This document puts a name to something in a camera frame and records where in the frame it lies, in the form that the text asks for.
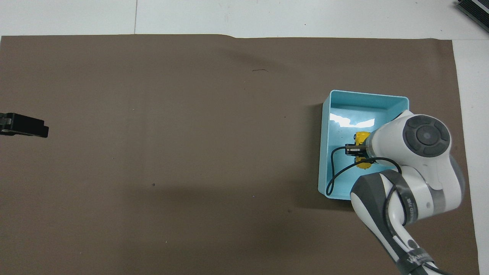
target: white robotic arm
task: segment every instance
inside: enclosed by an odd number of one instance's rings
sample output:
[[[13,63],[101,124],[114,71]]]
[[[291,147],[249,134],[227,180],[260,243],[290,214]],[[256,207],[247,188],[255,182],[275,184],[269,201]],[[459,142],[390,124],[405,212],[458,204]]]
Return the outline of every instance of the white robotic arm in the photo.
[[[435,266],[403,227],[455,209],[462,201],[465,181],[449,154],[448,129],[433,117],[405,111],[372,132],[365,145],[369,158],[391,159],[402,174],[385,170],[360,177],[350,194],[355,212],[401,274],[448,274]]]

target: white floor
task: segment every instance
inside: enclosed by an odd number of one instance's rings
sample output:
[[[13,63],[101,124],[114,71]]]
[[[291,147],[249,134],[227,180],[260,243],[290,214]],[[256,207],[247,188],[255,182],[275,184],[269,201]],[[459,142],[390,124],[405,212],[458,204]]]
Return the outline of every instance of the white floor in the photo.
[[[452,39],[481,274],[489,274],[489,33],[452,0],[1,0],[0,35]]]

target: blue bin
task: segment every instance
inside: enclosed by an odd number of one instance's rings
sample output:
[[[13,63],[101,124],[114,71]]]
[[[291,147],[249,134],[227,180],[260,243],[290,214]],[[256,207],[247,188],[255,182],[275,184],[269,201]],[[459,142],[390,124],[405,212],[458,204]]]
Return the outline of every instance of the blue bin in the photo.
[[[380,172],[392,167],[373,164],[369,169],[352,167],[334,181],[330,196],[326,187],[333,177],[331,151],[334,148],[354,143],[356,132],[372,132],[409,109],[409,99],[404,96],[372,94],[362,92],[331,91],[323,103],[321,124],[321,149],[319,157],[318,190],[330,199],[350,200],[350,191],[362,175]],[[352,164],[355,158],[345,155],[344,150],[334,154],[334,170],[337,173]]]

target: black cable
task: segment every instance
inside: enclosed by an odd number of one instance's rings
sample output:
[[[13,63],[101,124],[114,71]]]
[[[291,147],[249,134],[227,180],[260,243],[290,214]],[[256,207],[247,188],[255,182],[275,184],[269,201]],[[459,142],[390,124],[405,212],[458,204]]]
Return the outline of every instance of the black cable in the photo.
[[[441,275],[452,275],[452,274],[450,274],[450,273],[448,273],[448,272],[446,272],[446,271],[443,271],[443,270],[441,270],[441,269],[439,269],[439,268],[436,268],[436,267],[434,267],[434,266],[431,266],[431,265],[429,265],[429,264],[427,264],[427,263],[424,263],[424,264],[423,264],[423,266],[424,266],[424,267],[426,267],[426,268],[428,268],[428,269],[431,269],[431,270],[432,270],[432,271],[434,271],[434,272],[438,272],[438,273],[440,273]]]
[[[331,160],[333,160],[333,153],[337,151],[337,149],[344,149],[343,148],[344,146],[342,147],[338,147],[336,149],[334,149],[332,152],[331,152]],[[399,174],[402,174],[402,170],[399,166],[399,164],[397,164],[397,162],[393,161],[392,159],[389,159],[389,158],[383,158],[383,157],[375,157],[375,158],[366,158],[366,159],[363,159],[363,160],[360,160],[360,161],[357,161],[353,164],[350,164],[348,166],[346,166],[345,168],[343,168],[341,171],[339,171],[337,174],[334,174],[334,165],[333,165],[333,161],[331,163],[331,167],[333,169],[333,177],[331,178],[330,182],[328,183],[327,187],[326,187],[326,195],[331,195],[331,193],[333,192],[333,188],[334,188],[334,180],[339,176],[341,175],[343,172],[345,172],[346,170],[358,165],[358,164],[361,164],[361,163],[365,163],[365,162],[369,162],[369,163],[374,163],[376,160],[384,160],[384,161],[387,161],[387,162],[390,162],[392,163],[396,169],[398,170]]]

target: brown paper sheet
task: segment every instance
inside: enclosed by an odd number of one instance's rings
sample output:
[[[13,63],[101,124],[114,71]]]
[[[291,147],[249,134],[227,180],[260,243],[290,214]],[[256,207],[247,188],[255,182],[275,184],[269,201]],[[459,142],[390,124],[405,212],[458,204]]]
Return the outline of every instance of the brown paper sheet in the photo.
[[[219,35],[2,37],[2,274],[397,274],[347,201],[317,191],[330,90],[404,95],[467,177],[451,41]],[[478,274],[462,206],[408,231]]]

